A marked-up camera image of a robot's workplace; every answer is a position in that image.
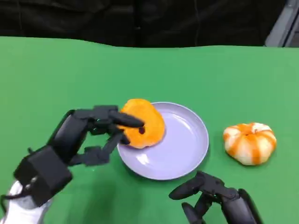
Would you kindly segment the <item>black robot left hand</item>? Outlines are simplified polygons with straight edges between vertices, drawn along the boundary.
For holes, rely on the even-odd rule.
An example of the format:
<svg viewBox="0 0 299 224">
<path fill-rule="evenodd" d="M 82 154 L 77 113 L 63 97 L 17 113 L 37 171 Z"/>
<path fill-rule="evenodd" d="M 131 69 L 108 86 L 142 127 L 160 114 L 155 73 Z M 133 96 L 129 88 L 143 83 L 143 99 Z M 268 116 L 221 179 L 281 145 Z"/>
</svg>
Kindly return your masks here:
<svg viewBox="0 0 299 224">
<path fill-rule="evenodd" d="M 124 133 L 126 127 L 143 128 L 144 122 L 132 115 L 118 110 L 116 105 L 98 105 L 92 109 L 68 111 L 51 135 L 48 145 L 68 166 L 84 164 L 97 166 L 106 164 L 110 154 L 118 143 L 129 144 Z M 87 134 L 108 134 L 107 143 L 101 146 L 86 147 L 83 154 L 81 148 Z"/>
</svg>

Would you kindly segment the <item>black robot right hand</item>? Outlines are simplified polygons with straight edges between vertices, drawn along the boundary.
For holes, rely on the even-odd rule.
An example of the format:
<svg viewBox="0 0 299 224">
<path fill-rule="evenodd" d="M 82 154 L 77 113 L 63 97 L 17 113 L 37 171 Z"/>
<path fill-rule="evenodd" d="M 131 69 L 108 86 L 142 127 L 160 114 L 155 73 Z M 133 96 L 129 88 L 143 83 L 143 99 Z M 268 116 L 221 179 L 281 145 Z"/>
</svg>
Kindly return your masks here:
<svg viewBox="0 0 299 224">
<path fill-rule="evenodd" d="M 197 193 L 201 195 L 195 206 L 182 203 L 182 209 L 189 223 L 204 224 L 204 215 L 213 203 L 221 206 L 228 224 L 262 224 L 259 212 L 244 189 L 228 188 L 225 183 L 210 174 L 198 171 L 185 183 L 176 187 L 170 194 L 172 200 L 181 200 Z"/>
</svg>

